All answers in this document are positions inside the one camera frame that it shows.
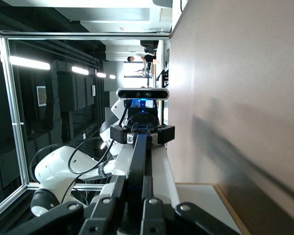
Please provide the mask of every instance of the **camera lens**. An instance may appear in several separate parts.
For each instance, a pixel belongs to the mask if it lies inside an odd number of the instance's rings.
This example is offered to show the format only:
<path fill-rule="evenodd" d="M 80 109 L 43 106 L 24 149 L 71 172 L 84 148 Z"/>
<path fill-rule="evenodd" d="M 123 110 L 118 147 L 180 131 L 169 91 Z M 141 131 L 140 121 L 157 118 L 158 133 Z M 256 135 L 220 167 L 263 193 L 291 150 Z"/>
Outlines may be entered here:
<path fill-rule="evenodd" d="M 150 93 L 150 92 L 146 92 L 146 93 L 145 93 L 145 96 L 146 96 L 146 97 L 151 97 L 151 93 Z"/>

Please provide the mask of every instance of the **black clamp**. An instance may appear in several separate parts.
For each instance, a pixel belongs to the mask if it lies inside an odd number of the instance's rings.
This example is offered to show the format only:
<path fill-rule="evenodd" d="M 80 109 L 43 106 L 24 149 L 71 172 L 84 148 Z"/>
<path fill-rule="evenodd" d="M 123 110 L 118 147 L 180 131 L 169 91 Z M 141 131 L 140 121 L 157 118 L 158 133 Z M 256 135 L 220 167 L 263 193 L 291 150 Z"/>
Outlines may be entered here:
<path fill-rule="evenodd" d="M 107 178 L 107 175 L 104 173 L 103 168 L 104 168 L 104 163 L 102 163 L 98 166 L 98 174 L 99 174 L 99 176 L 101 176 L 103 178 Z"/>

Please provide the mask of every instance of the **person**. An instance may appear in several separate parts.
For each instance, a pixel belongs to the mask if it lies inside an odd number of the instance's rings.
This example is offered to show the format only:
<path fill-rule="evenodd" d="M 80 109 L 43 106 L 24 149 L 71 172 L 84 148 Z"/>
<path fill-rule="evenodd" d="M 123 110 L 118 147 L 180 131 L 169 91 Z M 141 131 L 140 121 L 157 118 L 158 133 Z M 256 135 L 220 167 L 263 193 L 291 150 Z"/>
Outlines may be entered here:
<path fill-rule="evenodd" d="M 153 55 L 144 55 L 144 54 L 135 54 L 133 56 L 129 56 L 127 58 L 128 62 L 132 62 L 134 60 L 142 60 L 143 62 L 152 62 L 154 59 L 156 59 L 156 54 L 154 53 Z"/>

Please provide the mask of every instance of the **ceiling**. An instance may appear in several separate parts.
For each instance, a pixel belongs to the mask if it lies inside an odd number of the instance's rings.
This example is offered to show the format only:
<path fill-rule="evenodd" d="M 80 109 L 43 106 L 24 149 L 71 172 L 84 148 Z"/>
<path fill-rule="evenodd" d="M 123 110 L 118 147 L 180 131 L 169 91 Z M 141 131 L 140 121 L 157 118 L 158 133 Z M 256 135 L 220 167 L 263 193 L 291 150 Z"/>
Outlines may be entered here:
<path fill-rule="evenodd" d="M 2 0 L 14 7 L 53 8 L 68 22 L 80 24 L 88 32 L 170 31 L 172 8 L 156 5 L 156 0 Z M 172 6 L 172 1 L 162 5 Z M 109 42 L 107 45 L 124 45 Z"/>
<path fill-rule="evenodd" d="M 171 26 L 172 0 L 0 0 L 3 31 L 146 33 L 170 32 Z M 81 41 L 78 47 L 113 61 L 144 52 L 137 40 Z M 120 51 L 129 55 L 121 56 Z"/>

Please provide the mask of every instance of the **wooden edge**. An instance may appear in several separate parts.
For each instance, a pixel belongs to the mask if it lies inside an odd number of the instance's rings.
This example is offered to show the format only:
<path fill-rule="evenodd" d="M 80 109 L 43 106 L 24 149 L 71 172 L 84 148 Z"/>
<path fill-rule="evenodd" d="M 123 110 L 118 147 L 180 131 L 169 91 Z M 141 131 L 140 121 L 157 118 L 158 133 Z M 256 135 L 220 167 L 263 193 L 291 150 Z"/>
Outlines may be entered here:
<path fill-rule="evenodd" d="M 242 235 L 251 235 L 251 233 L 248 231 L 242 220 L 239 218 L 239 216 L 236 214 L 235 210 L 229 203 L 229 201 L 226 199 L 225 195 L 222 193 L 221 189 L 217 184 L 212 184 L 212 183 L 175 183 L 176 185 L 211 185 L 214 187 L 216 193 L 218 194 L 219 198 L 223 202 L 225 208 L 228 210 L 230 215 L 232 216 L 234 222 L 236 223 L 237 227 L 241 231 Z"/>
<path fill-rule="evenodd" d="M 217 184 L 211 184 L 243 235 L 251 235 Z"/>

